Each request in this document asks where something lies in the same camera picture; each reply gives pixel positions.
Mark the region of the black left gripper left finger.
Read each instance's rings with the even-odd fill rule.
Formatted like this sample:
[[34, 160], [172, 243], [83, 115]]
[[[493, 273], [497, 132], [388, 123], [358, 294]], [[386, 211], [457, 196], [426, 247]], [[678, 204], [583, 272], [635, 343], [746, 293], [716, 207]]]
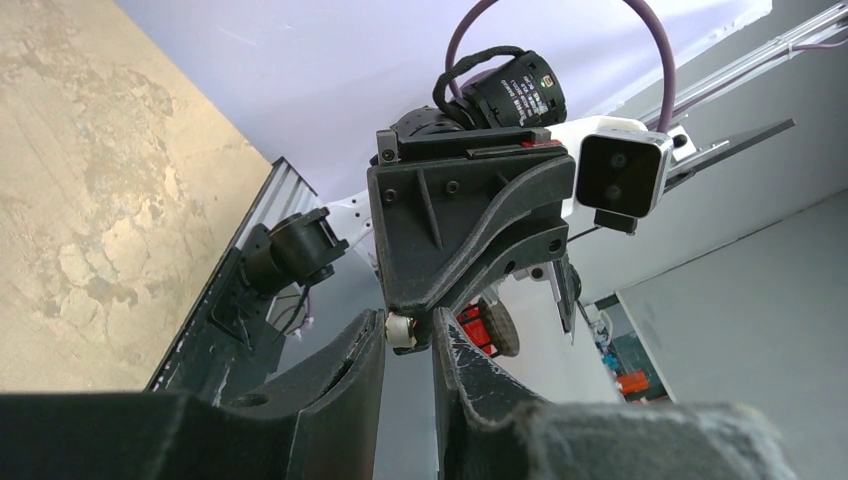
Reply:
[[382, 313], [215, 406], [188, 393], [1, 399], [5, 479], [368, 479], [384, 372]]

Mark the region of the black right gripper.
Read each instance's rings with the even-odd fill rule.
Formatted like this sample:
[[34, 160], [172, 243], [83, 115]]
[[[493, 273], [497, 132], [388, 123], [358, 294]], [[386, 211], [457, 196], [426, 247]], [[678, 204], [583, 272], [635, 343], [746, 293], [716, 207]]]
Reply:
[[521, 221], [559, 215], [573, 192], [574, 158], [542, 146], [554, 143], [550, 130], [466, 130], [427, 106], [389, 130], [397, 145], [378, 144], [367, 186], [390, 311], [458, 312], [496, 281], [565, 255], [567, 222]]

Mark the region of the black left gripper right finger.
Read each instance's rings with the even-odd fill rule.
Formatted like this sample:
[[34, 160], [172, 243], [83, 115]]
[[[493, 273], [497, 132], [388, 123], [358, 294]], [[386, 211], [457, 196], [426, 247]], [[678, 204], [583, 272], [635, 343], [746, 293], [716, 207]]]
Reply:
[[773, 426], [741, 405], [550, 402], [433, 314], [442, 479], [791, 479]]

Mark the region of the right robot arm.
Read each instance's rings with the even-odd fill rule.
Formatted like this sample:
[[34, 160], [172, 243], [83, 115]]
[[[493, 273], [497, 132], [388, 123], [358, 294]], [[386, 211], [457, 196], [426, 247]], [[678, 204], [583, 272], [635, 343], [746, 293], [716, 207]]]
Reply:
[[438, 78], [433, 100], [379, 133], [367, 173], [391, 313], [419, 320], [562, 257], [565, 201], [636, 220], [663, 193], [664, 132], [600, 129], [573, 147], [554, 138], [565, 95], [533, 51], [467, 56]]

